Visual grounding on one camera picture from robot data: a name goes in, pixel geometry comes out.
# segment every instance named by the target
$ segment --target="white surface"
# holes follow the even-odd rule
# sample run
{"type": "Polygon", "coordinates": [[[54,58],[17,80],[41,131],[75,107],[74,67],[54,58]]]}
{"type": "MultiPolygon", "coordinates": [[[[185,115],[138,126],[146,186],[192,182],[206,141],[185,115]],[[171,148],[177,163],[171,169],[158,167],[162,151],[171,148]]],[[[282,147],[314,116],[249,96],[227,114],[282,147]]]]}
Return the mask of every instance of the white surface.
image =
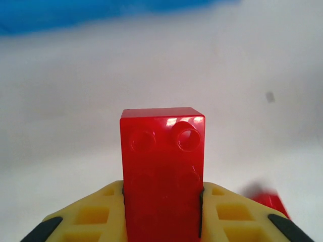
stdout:
{"type": "Polygon", "coordinates": [[[206,115],[205,181],[264,180],[323,241],[322,26],[321,0],[244,0],[1,39],[0,241],[122,179],[123,109],[171,106],[206,115]]]}

